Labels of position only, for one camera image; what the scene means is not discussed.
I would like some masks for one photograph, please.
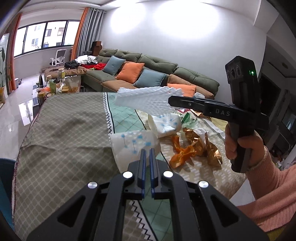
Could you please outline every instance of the triangular cutout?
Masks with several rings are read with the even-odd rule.
[[[235,215],[224,203],[222,203],[217,196],[212,195],[211,200],[224,228],[236,223],[239,220],[239,217]]]
[[[71,207],[58,217],[57,221],[68,227],[73,227],[84,201],[85,196],[81,196]]]

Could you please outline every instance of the flower pot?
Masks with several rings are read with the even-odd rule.
[[[0,88],[0,103],[3,103],[3,104],[5,104],[5,100],[6,100],[4,95],[4,88],[5,86]]]

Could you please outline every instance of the yellow cloth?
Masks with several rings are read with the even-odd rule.
[[[285,227],[283,226],[278,229],[274,229],[274,230],[267,232],[269,240],[275,241],[277,239],[277,237],[280,236],[280,234],[283,232],[284,229],[285,229]]]
[[[225,120],[220,120],[212,117],[212,123],[218,127],[220,130],[225,131],[227,121]]]

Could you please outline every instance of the pile of clothes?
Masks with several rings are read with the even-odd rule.
[[[78,66],[82,66],[86,69],[102,70],[106,64],[98,63],[96,56],[82,55],[75,60],[71,60],[65,63],[65,68],[76,69]]]

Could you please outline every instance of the device handle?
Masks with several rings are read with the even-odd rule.
[[[235,142],[237,139],[244,136],[250,136],[254,133],[254,128],[246,125],[238,125],[235,123],[228,123],[231,137]],[[251,158],[252,149],[243,148],[239,144],[237,145],[237,157],[230,160],[231,169],[234,172],[246,173],[248,169],[249,160]]]

